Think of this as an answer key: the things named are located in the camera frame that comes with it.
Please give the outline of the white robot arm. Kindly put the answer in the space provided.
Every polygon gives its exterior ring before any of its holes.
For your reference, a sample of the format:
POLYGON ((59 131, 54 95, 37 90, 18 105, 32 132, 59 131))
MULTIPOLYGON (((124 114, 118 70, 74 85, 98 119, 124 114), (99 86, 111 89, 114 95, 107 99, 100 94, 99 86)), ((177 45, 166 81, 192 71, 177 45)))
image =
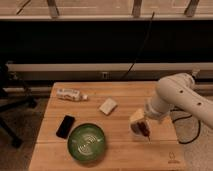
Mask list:
POLYGON ((144 108, 130 116, 130 125, 147 119, 163 120, 173 107, 178 107, 213 129, 213 101, 194 91, 195 81, 187 73, 161 78, 155 93, 145 101, 144 108))

